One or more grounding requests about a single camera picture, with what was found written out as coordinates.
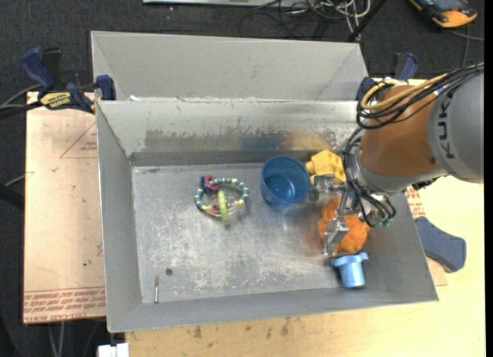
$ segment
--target blue plastic cup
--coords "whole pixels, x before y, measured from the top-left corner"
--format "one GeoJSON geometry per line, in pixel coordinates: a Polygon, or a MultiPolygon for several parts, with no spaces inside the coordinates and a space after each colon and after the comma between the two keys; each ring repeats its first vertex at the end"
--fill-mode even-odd
{"type": "Polygon", "coordinates": [[[260,190],[270,205],[293,204],[308,195],[310,175],[300,161],[287,156],[274,157],[260,171],[260,190]]]}

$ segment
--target table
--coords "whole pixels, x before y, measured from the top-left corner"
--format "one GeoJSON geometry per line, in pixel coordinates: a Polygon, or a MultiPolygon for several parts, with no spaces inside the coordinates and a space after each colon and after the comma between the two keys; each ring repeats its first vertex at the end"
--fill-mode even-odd
{"type": "MultiPolygon", "coordinates": [[[[104,316],[93,121],[28,114],[25,323],[104,316]]],[[[131,356],[485,355],[484,185],[446,177],[418,193],[428,219],[468,246],[464,268],[442,277],[440,301],[128,332],[131,356]]]]}

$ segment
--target yellow device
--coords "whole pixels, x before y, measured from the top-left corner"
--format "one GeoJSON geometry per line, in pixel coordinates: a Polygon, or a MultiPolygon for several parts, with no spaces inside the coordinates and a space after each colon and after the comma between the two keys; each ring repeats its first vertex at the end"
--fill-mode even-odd
{"type": "Polygon", "coordinates": [[[456,28],[473,21],[478,12],[467,0],[408,0],[427,20],[442,28],[456,28]]]}

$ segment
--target orange plush toy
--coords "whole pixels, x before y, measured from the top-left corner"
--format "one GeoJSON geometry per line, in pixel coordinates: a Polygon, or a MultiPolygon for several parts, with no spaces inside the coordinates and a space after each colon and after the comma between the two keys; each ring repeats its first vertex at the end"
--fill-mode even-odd
{"type": "MultiPolygon", "coordinates": [[[[336,217],[336,210],[339,207],[339,202],[340,197],[337,195],[330,199],[322,208],[322,217],[318,221],[318,231],[321,240],[324,239],[327,223],[336,217]]],[[[342,241],[335,245],[334,253],[356,254],[363,248],[364,242],[367,240],[368,233],[370,232],[370,227],[368,224],[361,221],[357,214],[346,214],[344,216],[344,221],[346,221],[349,231],[344,235],[342,241]]]]}

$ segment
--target cardboard sheet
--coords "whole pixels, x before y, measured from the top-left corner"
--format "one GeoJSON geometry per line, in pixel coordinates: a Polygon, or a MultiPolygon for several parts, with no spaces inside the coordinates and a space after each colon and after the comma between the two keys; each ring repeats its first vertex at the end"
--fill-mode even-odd
{"type": "Polygon", "coordinates": [[[96,118],[27,113],[23,322],[106,315],[96,118]]]}

